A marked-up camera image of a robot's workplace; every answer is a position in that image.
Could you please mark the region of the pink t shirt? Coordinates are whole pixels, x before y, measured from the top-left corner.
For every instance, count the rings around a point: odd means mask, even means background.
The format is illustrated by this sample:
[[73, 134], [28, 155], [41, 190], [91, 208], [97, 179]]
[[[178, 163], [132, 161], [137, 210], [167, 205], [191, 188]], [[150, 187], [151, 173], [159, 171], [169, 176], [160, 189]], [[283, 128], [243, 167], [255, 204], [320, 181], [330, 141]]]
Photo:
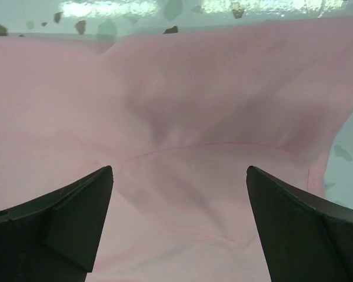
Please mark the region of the pink t shirt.
[[272, 281], [247, 169], [323, 198], [352, 112], [353, 17], [0, 37], [0, 211], [111, 166], [85, 281]]

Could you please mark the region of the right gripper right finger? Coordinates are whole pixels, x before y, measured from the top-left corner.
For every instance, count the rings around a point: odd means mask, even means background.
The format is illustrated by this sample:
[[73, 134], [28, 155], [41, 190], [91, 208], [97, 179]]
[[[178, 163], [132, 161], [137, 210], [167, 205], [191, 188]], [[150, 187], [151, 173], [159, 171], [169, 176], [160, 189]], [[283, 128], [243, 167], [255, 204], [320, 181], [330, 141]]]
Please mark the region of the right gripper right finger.
[[255, 166], [246, 183], [272, 281], [353, 281], [353, 209]]

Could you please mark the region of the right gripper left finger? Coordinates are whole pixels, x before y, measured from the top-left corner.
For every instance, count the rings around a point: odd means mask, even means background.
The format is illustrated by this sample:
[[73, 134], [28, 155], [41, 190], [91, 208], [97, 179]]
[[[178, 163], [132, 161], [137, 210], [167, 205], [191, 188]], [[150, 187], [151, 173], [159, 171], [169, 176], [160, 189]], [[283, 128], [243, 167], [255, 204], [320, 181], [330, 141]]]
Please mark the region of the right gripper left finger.
[[0, 211], [0, 281], [80, 282], [93, 271], [113, 187], [105, 166]]

